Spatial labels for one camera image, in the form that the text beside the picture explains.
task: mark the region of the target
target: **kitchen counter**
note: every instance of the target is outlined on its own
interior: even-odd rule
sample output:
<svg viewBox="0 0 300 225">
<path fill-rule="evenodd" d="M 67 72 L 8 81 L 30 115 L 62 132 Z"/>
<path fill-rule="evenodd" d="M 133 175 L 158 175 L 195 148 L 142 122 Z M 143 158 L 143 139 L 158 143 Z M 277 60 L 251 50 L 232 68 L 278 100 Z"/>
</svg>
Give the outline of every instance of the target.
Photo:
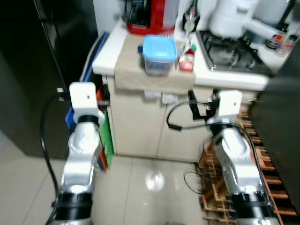
<svg viewBox="0 0 300 225">
<path fill-rule="evenodd" d="M 183 40 L 184 33 L 180 30 L 179 24 L 177 22 L 175 26 L 174 38 Z M 125 23 L 119 20 L 101 52 L 93 62 L 95 74 L 114 76 L 114 68 L 127 34 Z M 194 65 L 195 85 L 262 91 L 268 84 L 269 77 L 265 75 L 209 70 L 195 34 L 192 34 L 192 43 L 197 46 Z M 258 49 L 260 58 L 274 72 L 277 72 L 286 59 L 286 56 L 278 56 L 273 50 L 269 50 L 264 45 L 252 44 L 251 46 Z"/>
</svg>

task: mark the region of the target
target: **cabinet door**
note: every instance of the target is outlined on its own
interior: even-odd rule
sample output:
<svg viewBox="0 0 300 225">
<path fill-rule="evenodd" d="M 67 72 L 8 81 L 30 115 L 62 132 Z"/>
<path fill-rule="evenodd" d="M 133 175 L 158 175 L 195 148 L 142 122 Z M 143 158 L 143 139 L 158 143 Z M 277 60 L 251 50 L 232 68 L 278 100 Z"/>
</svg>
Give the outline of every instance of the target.
<svg viewBox="0 0 300 225">
<path fill-rule="evenodd" d="M 207 101 L 212 95 L 212 87 L 195 86 L 194 93 L 198 101 Z M 188 97 L 182 96 L 180 100 L 168 105 L 165 119 L 169 111 L 178 103 L 188 101 Z M 205 107 L 198 106 L 200 114 L 205 114 Z M 203 142 L 210 136 L 210 131 L 203 127 L 181 132 L 170 130 L 164 119 L 163 131 L 157 157 L 175 159 L 189 162 L 198 162 L 202 154 Z M 192 113 L 188 105 L 176 109 L 170 117 L 170 122 L 183 126 L 203 124 L 204 121 L 193 121 Z"/>
<path fill-rule="evenodd" d="M 165 116 L 165 105 L 147 100 L 143 91 L 119 90 L 107 78 L 111 96 L 111 119 L 115 153 L 155 158 Z"/>
</svg>

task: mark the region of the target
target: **stove burner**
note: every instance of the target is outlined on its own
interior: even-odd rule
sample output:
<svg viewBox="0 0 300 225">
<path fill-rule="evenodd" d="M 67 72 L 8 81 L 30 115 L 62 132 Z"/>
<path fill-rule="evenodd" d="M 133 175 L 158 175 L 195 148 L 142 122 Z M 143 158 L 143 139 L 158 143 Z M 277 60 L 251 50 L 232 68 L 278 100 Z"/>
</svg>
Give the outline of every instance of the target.
<svg viewBox="0 0 300 225">
<path fill-rule="evenodd" d="M 230 39 L 213 35 L 209 31 L 198 31 L 200 47 L 211 70 L 273 75 L 272 71 L 257 55 L 257 49 L 250 47 L 246 38 Z"/>
</svg>

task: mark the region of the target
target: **blue lid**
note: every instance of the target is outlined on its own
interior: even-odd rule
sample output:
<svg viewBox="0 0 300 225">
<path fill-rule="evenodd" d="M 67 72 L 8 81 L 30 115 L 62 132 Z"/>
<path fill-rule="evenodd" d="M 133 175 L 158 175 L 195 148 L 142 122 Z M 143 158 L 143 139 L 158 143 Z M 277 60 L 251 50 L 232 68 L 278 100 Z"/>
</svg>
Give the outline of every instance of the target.
<svg viewBox="0 0 300 225">
<path fill-rule="evenodd" d="M 175 61 L 178 57 L 175 40 L 159 35 L 146 35 L 142 54 L 148 60 Z"/>
</svg>

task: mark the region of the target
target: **blue plastic container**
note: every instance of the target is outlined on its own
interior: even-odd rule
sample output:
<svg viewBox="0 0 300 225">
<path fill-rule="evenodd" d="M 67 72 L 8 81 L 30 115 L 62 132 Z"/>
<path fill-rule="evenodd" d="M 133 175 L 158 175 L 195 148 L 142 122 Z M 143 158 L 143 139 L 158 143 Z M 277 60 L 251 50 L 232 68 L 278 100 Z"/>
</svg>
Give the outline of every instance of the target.
<svg viewBox="0 0 300 225">
<path fill-rule="evenodd" d="M 175 40 L 159 35 L 145 37 L 142 54 L 149 75 L 168 75 L 178 57 Z"/>
</svg>

